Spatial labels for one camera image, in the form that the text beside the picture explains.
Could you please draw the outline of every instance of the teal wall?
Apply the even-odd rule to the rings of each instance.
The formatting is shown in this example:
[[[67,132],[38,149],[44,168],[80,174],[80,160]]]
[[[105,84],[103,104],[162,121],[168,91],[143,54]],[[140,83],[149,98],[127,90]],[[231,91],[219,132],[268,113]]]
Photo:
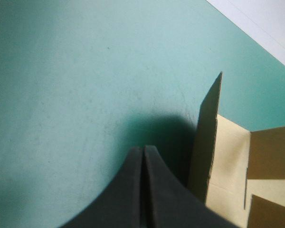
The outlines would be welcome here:
[[[184,182],[220,71],[223,116],[285,125],[285,67],[205,0],[0,0],[0,228],[64,223],[133,145]]]

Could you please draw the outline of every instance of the beige cardboard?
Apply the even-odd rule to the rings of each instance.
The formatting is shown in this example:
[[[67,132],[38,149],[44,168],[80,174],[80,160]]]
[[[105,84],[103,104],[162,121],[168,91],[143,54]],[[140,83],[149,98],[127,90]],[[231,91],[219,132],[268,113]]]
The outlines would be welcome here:
[[[248,228],[285,228],[285,207],[253,195]]]
[[[285,180],[247,180],[247,208],[252,194],[285,207]]]
[[[245,227],[246,170],[250,132],[218,115],[218,128],[206,206]]]
[[[200,107],[189,189],[246,228],[252,195],[285,206],[285,127],[250,132],[217,115],[220,81]]]
[[[248,179],[285,179],[285,127],[251,133]]]
[[[217,113],[222,73],[213,83],[199,111],[199,124],[194,141],[188,188],[205,202],[217,129]]]

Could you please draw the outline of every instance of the corrugated cardboard edge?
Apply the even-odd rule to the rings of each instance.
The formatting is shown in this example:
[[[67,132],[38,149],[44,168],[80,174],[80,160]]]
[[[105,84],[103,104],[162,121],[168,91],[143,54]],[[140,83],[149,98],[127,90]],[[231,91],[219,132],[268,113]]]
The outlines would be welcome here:
[[[202,202],[206,201],[213,165],[222,75],[221,72],[200,106],[191,159],[188,189]]]

